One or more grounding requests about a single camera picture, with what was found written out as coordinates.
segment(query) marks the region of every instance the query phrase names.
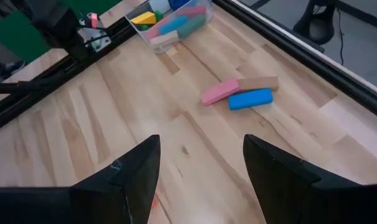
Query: wood grain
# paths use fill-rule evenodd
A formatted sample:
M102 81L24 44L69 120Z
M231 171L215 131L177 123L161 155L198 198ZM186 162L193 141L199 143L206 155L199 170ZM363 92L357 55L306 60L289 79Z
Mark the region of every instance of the wood grain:
M165 54L135 36L1 128L0 186L72 185L151 134L161 136L162 157L149 223L265 223L244 164L245 134L377 183L377 117L214 9L209 24ZM110 22L125 10L105 15ZM270 105L230 111L226 100L200 102L223 80L268 76L280 83Z

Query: pink block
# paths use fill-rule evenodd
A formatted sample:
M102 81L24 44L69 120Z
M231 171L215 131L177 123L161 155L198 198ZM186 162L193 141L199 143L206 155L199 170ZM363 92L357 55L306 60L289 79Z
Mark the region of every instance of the pink block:
M161 21L157 22L154 26L152 26L149 30L146 31L146 37L148 39L153 39L159 36L158 28L161 25L164 25L170 21L169 17L162 19Z
M187 17L194 17L199 14L205 14L207 13L207 8L204 5L201 6L195 6L195 7L190 7L186 6L181 9L179 9L176 14L179 16L187 16Z
M207 91L201 93L201 100L205 106L211 105L227 96L230 96L240 90L237 78L232 78L225 82L221 82Z

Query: tan block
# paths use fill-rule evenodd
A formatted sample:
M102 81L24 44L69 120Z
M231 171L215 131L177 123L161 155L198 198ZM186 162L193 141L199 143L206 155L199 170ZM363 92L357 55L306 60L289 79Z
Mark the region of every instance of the tan block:
M262 88L271 88L272 91L278 90L278 77L259 77L259 78L242 78L238 80L241 91L258 90Z

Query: green block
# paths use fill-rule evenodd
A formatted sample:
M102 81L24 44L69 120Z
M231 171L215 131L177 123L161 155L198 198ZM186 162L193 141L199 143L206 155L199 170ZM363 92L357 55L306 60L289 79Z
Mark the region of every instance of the green block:
M148 26L148 25L141 25L140 26L140 31L146 31L146 30L148 30L148 29L150 29L150 27Z
M201 28L207 21L204 15L197 15L193 19L188 20L184 25L177 28L177 34L180 39L188 37L190 34Z
M164 18L163 13L160 12L160 11L155 11L154 14L156 15L156 21L157 21L157 22L161 21L161 19Z

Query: gray floor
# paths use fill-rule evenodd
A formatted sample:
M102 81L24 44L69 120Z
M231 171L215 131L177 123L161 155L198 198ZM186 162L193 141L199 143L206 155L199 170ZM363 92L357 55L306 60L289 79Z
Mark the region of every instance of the gray floor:
M241 0L247 5L254 4L257 0ZM346 3L362 9L374 16L377 16L377 0L344 0ZM270 0L267 4L258 9L259 12L269 16L282 25L293 28L294 24L302 16L308 0ZM365 80L377 86L377 28L366 24L351 15L341 12L341 28L343 36L343 59L344 66L359 74ZM322 45L324 54L341 63L338 29L338 13L334 15L335 36L333 39Z

